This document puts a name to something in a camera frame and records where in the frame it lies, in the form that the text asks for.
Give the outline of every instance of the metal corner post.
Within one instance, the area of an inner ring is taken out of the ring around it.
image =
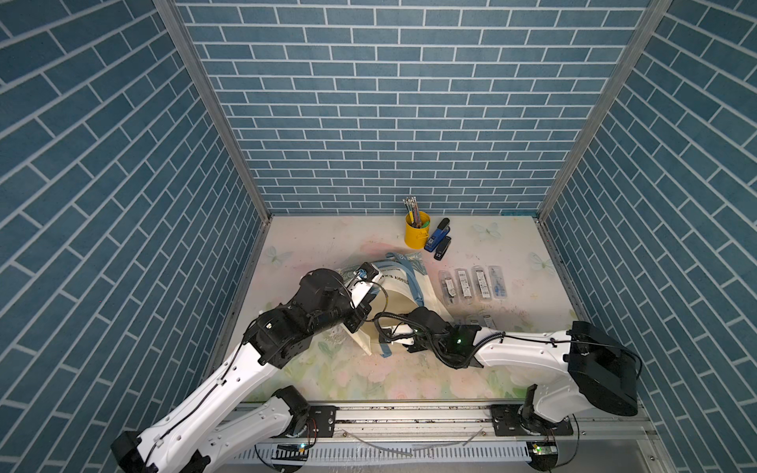
[[[205,68],[197,54],[192,38],[189,36],[189,31],[184,24],[179,9],[176,7],[175,0],[154,0],[154,3],[161,20],[166,25],[168,35],[173,40],[173,44],[176,46],[176,50],[179,52],[182,61],[184,61],[184,66],[200,95],[200,99],[202,99],[207,108],[207,112],[218,131],[218,135],[221,137],[221,141],[223,141],[226,150],[229,152],[234,167],[237,169],[257,212],[260,214],[260,218],[263,220],[263,223],[268,223],[271,214],[266,208],[266,202],[263,200],[263,196],[255,184],[250,167],[247,165],[232,127],[226,119],[226,114],[221,108],[221,103],[218,101],[212,84],[210,84],[210,79],[205,73]]]
[[[229,311],[226,313],[226,319],[223,321],[223,326],[218,334],[218,340],[213,346],[213,351],[210,353],[207,366],[205,366],[205,372],[203,379],[206,379],[215,369],[223,363],[226,358],[226,351],[229,349],[229,343],[231,342],[234,327],[239,319],[239,312],[241,311],[242,304],[245,303],[247,297],[247,291],[250,288],[250,282],[252,282],[252,275],[255,272],[257,262],[260,260],[260,254],[263,253],[263,246],[266,243],[266,236],[268,236],[268,230],[270,229],[270,222],[264,222],[255,236],[255,243],[252,246],[252,251],[245,265],[245,270],[241,274],[239,284],[237,285],[232,299]]]
[[[641,53],[644,51],[646,44],[652,38],[652,34],[654,34],[657,29],[665,12],[668,11],[671,1],[672,0],[650,0],[646,10],[641,15],[639,24],[637,25],[634,34],[631,36],[628,45],[623,49],[623,52],[618,59],[618,63],[612,71],[612,75],[607,79],[607,84],[605,84],[605,88],[602,90],[600,98],[597,100],[597,104],[591,109],[591,112],[586,119],[586,123],[584,123],[584,127],[578,132],[575,143],[573,143],[573,148],[571,148],[568,156],[565,157],[565,163],[555,177],[555,182],[553,182],[552,187],[550,187],[550,190],[547,192],[547,196],[539,206],[537,214],[540,220],[546,219],[552,211],[552,208],[555,206],[560,193],[568,184],[570,176],[573,174],[576,167],[578,167],[581,159],[583,159],[584,153],[587,148],[589,148],[589,144],[594,138],[594,135],[596,135],[597,130],[600,129],[600,125],[602,125],[602,122],[605,120],[605,116],[609,112],[618,93],[620,93],[623,84],[625,84],[628,76],[631,75],[631,71],[641,57]]]

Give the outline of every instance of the black cable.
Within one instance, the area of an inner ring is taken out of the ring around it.
[[[492,340],[496,340],[498,338],[504,339],[504,338],[512,338],[514,340],[520,340],[520,341],[527,341],[531,343],[540,343],[545,345],[554,345],[554,344],[568,344],[568,343],[579,343],[579,344],[586,344],[586,345],[593,345],[597,347],[607,347],[607,348],[615,348],[617,350],[620,350],[624,353],[627,353],[630,355],[634,360],[639,362],[639,369],[637,370],[636,379],[639,379],[641,377],[641,374],[644,369],[644,361],[641,359],[639,355],[634,353],[632,350],[628,349],[627,347],[623,346],[616,346],[616,345],[609,345],[609,344],[600,344],[597,342],[592,341],[578,341],[578,340],[535,340],[533,338],[524,338],[524,337],[517,337],[515,335],[508,335],[506,332],[497,332],[492,335],[488,335],[487,337],[481,339],[476,345],[474,345],[473,350],[471,353],[463,360],[462,363],[453,363],[446,359],[446,356],[441,353],[441,350],[437,346],[437,344],[434,342],[434,340],[428,335],[428,329],[424,326],[419,324],[418,322],[414,322],[412,320],[409,320],[407,317],[399,316],[395,313],[389,313],[389,312],[381,312],[376,314],[376,316],[372,319],[376,322],[376,329],[379,331],[379,333],[382,333],[385,338],[389,341],[396,341],[400,340],[402,338],[408,338],[408,334],[399,334],[398,336],[394,336],[394,332],[392,332],[391,335],[387,336],[386,332],[379,326],[377,319],[380,319],[382,317],[387,317],[389,319],[396,319],[400,320],[401,322],[405,322],[410,327],[418,327],[418,330],[416,330],[415,335],[420,335],[428,339],[429,346],[431,347],[431,350],[434,352],[434,355],[441,361],[445,366],[448,366],[453,369],[460,369],[467,367],[468,363],[470,363],[470,360],[473,359],[473,357],[476,355],[476,353],[479,352],[479,350],[487,343],[489,343]]]
[[[255,323],[255,321],[254,321],[254,320],[253,320],[253,321],[251,321],[251,322],[250,322],[250,323],[248,324],[248,326],[247,326],[247,329],[245,329],[245,331],[249,330],[249,329],[250,329],[250,327],[252,326],[252,324],[254,324],[254,323]],[[228,366],[226,367],[226,370],[225,370],[225,371],[223,372],[223,374],[221,375],[221,378],[220,378],[220,380],[222,381],[222,383],[221,383],[221,384],[224,384],[224,383],[226,383],[226,375],[228,375],[228,374],[229,374],[229,370],[230,370],[230,369],[232,368],[232,365],[233,365],[233,364],[234,364],[234,362],[236,361],[236,357],[237,357],[237,355],[239,355],[239,351],[241,350],[241,346],[242,346],[242,345],[243,345],[243,344],[242,344],[242,343],[240,343],[240,344],[239,344],[239,345],[237,346],[237,349],[236,349],[236,351],[234,352],[234,356],[232,357],[232,359],[231,359],[231,362],[229,362]],[[157,442],[159,442],[159,441],[163,440],[163,439],[164,439],[164,438],[165,438],[166,436],[168,436],[168,434],[170,434],[170,433],[171,433],[171,432],[173,431],[173,429],[175,429],[175,428],[179,427],[179,426],[180,426],[180,425],[182,424],[182,422],[184,422],[184,421],[185,421],[186,419],[188,419],[188,418],[189,418],[189,416],[191,416],[192,414],[194,414],[195,412],[197,412],[197,409],[200,409],[200,406],[202,406],[202,403],[204,403],[204,402],[205,402],[205,400],[206,400],[206,399],[208,398],[208,396],[210,396],[210,395],[211,395],[211,394],[213,393],[213,391],[215,391],[215,390],[216,390],[216,388],[217,388],[218,386],[219,386],[219,385],[218,385],[218,383],[214,384],[214,385],[213,385],[213,387],[212,387],[212,388],[210,389],[210,391],[208,391],[208,392],[207,392],[207,393],[205,394],[205,396],[204,396],[204,397],[203,397],[203,398],[202,398],[202,399],[200,400],[200,402],[199,402],[199,403],[197,404],[197,406],[195,406],[195,408],[194,408],[194,409],[192,409],[192,410],[191,410],[191,411],[189,412],[189,414],[185,415],[184,417],[182,417],[182,419],[181,419],[180,421],[178,421],[178,422],[177,422],[176,424],[172,425],[172,426],[171,426],[171,427],[170,427],[170,428],[169,428],[169,429],[168,429],[167,431],[165,431],[165,432],[164,432],[164,433],[163,433],[163,434],[162,434],[162,435],[161,435],[161,436],[160,436],[160,437],[159,437],[159,438],[157,439],[157,441],[155,441],[155,442],[153,443],[152,447],[150,448],[150,451],[149,451],[149,452],[148,452],[148,454],[147,454],[147,457],[145,458],[145,468],[147,468],[147,466],[149,465],[148,461],[149,461],[149,459],[150,459],[150,456],[152,455],[153,451],[155,450],[155,447],[157,447]]]
[[[560,463],[559,465],[555,465],[552,467],[552,470],[555,468],[560,468],[561,466],[568,465],[570,462],[573,461],[575,456],[578,454],[578,447],[581,445],[581,428],[578,427],[578,419],[575,418],[575,414],[573,414],[573,421],[575,422],[575,450],[573,450],[573,455],[570,457],[570,459],[567,462]]]
[[[367,282],[369,284],[377,285],[381,288],[382,292],[384,293],[384,309],[382,309],[382,312],[386,312],[386,308],[389,307],[389,293],[384,289],[384,286],[380,285],[376,281],[369,281],[368,279],[361,279],[360,281]]]
[[[279,469],[277,469],[277,468],[276,468],[275,466],[273,466],[272,464],[270,464],[270,463],[268,463],[267,461],[265,461],[265,460],[263,459],[263,457],[262,457],[262,456],[260,456],[260,454],[259,454],[259,453],[257,452],[257,444],[255,444],[255,445],[253,446],[253,448],[255,449],[255,456],[256,456],[256,457],[257,457],[257,459],[259,459],[259,460],[260,460],[260,461],[261,461],[261,462],[262,462],[262,463],[263,463],[263,464],[264,464],[265,466],[267,466],[268,468],[271,468],[271,469],[272,469],[273,471],[276,471],[276,473],[282,473],[282,471],[284,471],[284,469],[283,469],[283,468],[279,470]]]

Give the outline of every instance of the black mounting plate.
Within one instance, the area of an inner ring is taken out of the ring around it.
[[[310,406],[310,418],[316,421],[318,437],[334,437],[336,406]]]
[[[532,435],[523,428],[520,422],[521,404],[492,404],[491,420],[494,424],[494,434],[498,437],[514,437]],[[562,420],[555,426],[555,436],[571,437],[573,427],[570,421]]]

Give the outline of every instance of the butterfly pattern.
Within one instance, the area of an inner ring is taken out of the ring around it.
[[[480,240],[498,240],[502,238],[502,234],[497,231],[497,224],[492,222],[486,228],[479,224],[474,224],[473,229],[478,232],[478,239]]]
[[[528,259],[531,261],[531,269],[536,269],[537,271],[546,270],[549,274],[557,274],[555,265],[550,258],[547,258],[545,261],[536,253],[531,252],[528,254]]]
[[[289,259],[292,252],[287,251],[286,253],[278,254],[276,253],[276,247],[268,247],[265,251],[266,254],[266,261],[271,264],[271,266],[275,268],[280,268],[284,264],[286,260]]]

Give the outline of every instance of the black motor housing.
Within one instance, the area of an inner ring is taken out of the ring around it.
[[[290,359],[307,350],[313,335],[344,323],[354,333],[365,322],[372,294],[352,306],[342,277],[330,269],[316,269],[300,280],[300,288],[287,304],[260,314],[245,332],[242,343],[260,353],[261,365],[284,368]]]

